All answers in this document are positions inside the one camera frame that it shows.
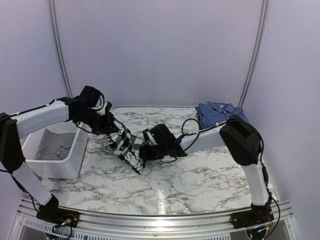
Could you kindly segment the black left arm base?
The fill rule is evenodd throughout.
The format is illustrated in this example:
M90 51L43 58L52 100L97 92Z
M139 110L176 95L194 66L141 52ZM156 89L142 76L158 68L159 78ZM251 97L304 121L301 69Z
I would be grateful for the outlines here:
M52 195L45 204L38 204L36 217L40 220L61 226L65 225L75 228L78 225L80 213L78 211L59 207L59 200Z

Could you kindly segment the black white checkered shirt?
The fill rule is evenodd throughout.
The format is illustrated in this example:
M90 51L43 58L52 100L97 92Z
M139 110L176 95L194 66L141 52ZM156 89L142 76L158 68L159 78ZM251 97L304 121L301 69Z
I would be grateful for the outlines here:
M106 135L107 143L115 156L140 175L145 168L145 161L139 156L141 142L122 122L115 119L114 123L118 131Z

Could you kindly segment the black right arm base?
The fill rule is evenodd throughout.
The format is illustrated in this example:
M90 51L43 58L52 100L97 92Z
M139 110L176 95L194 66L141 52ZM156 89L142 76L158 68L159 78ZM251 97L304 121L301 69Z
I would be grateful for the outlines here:
M232 213L229 222L233 225L234 229L240 229L271 223L273 220L274 215L271 203L267 202L265 205L251 204L250 210Z

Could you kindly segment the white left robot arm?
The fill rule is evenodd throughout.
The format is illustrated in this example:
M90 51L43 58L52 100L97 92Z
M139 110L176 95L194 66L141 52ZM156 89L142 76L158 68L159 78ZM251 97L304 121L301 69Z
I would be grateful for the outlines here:
M0 162L3 171L33 197L53 223L63 219L59 201L41 183L26 163L20 140L45 127L63 122L83 123L95 135L116 133L119 128L110 113L112 104L101 91L86 85L73 98L61 97L45 105L13 114L0 114Z

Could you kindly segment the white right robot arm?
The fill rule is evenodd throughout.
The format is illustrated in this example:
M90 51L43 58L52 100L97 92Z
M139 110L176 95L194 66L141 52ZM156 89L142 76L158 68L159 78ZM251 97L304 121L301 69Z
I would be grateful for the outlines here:
M260 133L248 122L232 115L228 120L194 133L176 137L165 124L143 131L144 143L139 157L144 161L161 160L166 156L181 158L214 147L227 147L233 160L244 170L251 203L255 207L247 219L258 224L267 216L265 205L270 201L268 173L263 164L264 143Z

